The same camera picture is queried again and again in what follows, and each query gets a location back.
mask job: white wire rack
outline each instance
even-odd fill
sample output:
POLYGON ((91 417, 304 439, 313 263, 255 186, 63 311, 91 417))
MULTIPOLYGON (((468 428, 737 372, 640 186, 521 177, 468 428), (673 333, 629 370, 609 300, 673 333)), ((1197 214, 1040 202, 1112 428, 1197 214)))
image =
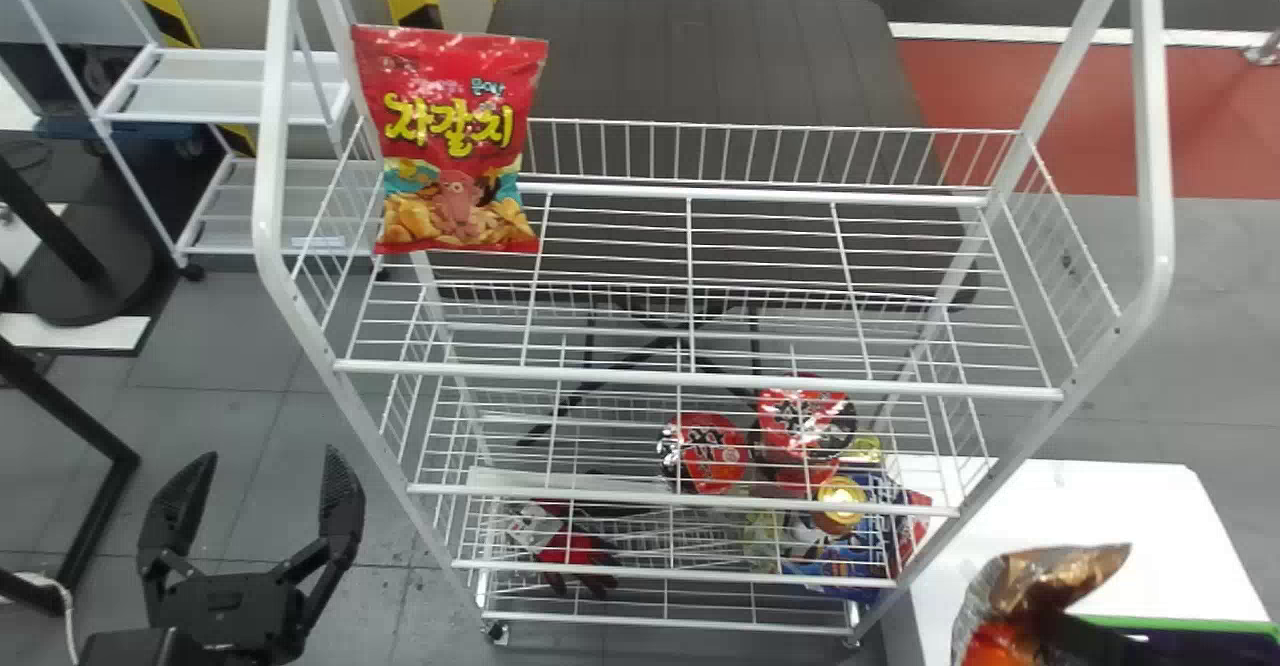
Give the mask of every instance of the white wire rack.
MULTIPOLYGON (((316 1, 353 73, 346 0, 316 1)), ((294 4, 271 0, 252 191, 259 269, 481 622, 840 633, 854 610, 806 587, 882 589, 847 631, 856 639, 1167 293, 1160 0, 1133 0, 1146 255, 1133 302, 1107 288, 1036 147, 1111 1, 1084 1, 1018 129, 534 119, 520 187, 538 252, 370 264, 381 192, 367 109, 340 124, 328 165, 289 159, 294 4), (370 378, 387 388, 374 410, 355 384, 370 378), (812 493, 827 461, 762 446, 758 398, 769 388, 842 393, 859 433, 879 443, 873 459, 837 457, 867 492, 851 510, 881 534, 842 571, 781 569, 782 537, 742 528, 751 514, 823 510, 812 493), (1010 442, 983 434, 984 400, 1039 406, 1010 442), (658 475, 662 430, 689 412, 719 414, 755 443, 724 493, 658 475), (581 525, 617 542, 617 561, 547 562, 513 547, 506 511, 530 499, 581 508, 581 525), (923 539, 887 528, 915 520, 928 523, 923 539), (618 590, 608 603, 556 597, 540 585, 549 571, 613 575, 618 590)))
MULTIPOLYGON (((239 155, 216 128, 210 132, 223 149, 223 160, 206 188, 186 228, 177 238, 170 237, 151 206, 142 187, 111 137, 114 123, 134 122, 150 124, 229 124, 252 126, 262 113, 262 74, 266 51, 255 47, 166 47, 150 15, 138 10, 134 0, 116 0, 104 4, 104 9, 116 9, 132 19, 137 27, 137 42, 142 47, 110 90, 101 97, 91 96, 76 73, 59 44, 69 41, 55 33, 41 15, 45 4, 36 0, 18 0, 40 35, 77 102, 82 106, 108 156, 123 174, 147 216, 156 238, 166 246, 179 268, 187 266, 192 255, 241 255, 252 252, 248 219, 248 188, 252 184, 252 159, 239 155), (248 179, 237 178, 246 175, 248 179)), ((351 110, 351 86, 333 51, 311 50, 306 33, 294 33, 288 74, 289 123, 314 127, 317 133, 337 138, 351 110)), ((312 141, 324 141, 324 136, 312 141)), ((334 159, 328 159, 332 172, 334 159)), ((323 190, 328 177, 324 164, 316 169, 293 174, 291 195, 300 197, 306 210, 306 222, 315 218, 315 200, 308 201, 306 191, 323 190)), ((298 228, 303 234, 306 225, 298 228)), ((292 248, 292 237, 285 237, 283 248, 292 248)))

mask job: red snack package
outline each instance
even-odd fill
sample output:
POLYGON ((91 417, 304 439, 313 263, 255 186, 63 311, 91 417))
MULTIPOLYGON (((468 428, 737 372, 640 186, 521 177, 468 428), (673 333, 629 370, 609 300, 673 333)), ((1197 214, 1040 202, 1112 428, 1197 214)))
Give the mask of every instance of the red snack package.
POLYGON ((352 26, 383 151, 379 254, 538 250, 516 190, 547 42, 352 26))
MULTIPOLYGON (((965 589, 951 625, 952 666, 1073 666, 1093 658, 1064 651, 1080 644, 1053 643, 1055 621, 1068 606, 1110 579, 1129 557, 1129 544, 1060 546, 997 556, 965 589)), ((1106 663, 1165 663, 1174 658, 1132 660, 1115 648, 1092 649, 1106 663)))

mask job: white tabletop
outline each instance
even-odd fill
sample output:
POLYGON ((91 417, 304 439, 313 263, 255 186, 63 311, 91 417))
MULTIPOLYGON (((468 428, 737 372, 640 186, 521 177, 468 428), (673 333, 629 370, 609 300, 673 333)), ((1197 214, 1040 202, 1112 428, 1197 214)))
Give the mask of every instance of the white tabletop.
POLYGON ((1270 621, 1199 478, 1175 464, 1032 460, 915 580, 883 621, 893 666, 913 639, 925 666, 946 666, 951 621, 988 558, 1037 546, 1128 542, 1124 567, 1069 612, 1093 616, 1270 621))

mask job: red noodle cup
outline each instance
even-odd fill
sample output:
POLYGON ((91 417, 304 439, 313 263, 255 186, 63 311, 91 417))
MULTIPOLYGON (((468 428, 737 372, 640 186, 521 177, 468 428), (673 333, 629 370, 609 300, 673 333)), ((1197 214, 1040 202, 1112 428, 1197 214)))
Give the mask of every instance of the red noodle cup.
POLYGON ((774 464, 836 461, 858 430, 854 402, 835 391, 767 388, 756 400, 756 414, 760 451, 774 464))
POLYGON ((690 491, 691 484, 696 493, 721 494, 742 482, 750 451, 731 420, 695 412, 671 420, 658 441, 658 455, 672 489, 690 491))

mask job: red snack bag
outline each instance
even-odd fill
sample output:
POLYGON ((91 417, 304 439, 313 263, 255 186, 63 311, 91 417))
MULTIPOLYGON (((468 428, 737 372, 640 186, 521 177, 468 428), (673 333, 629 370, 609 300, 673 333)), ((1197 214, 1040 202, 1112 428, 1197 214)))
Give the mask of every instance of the red snack bag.
POLYGON ((379 254, 538 250, 516 190, 547 42, 352 26, 383 151, 379 254))

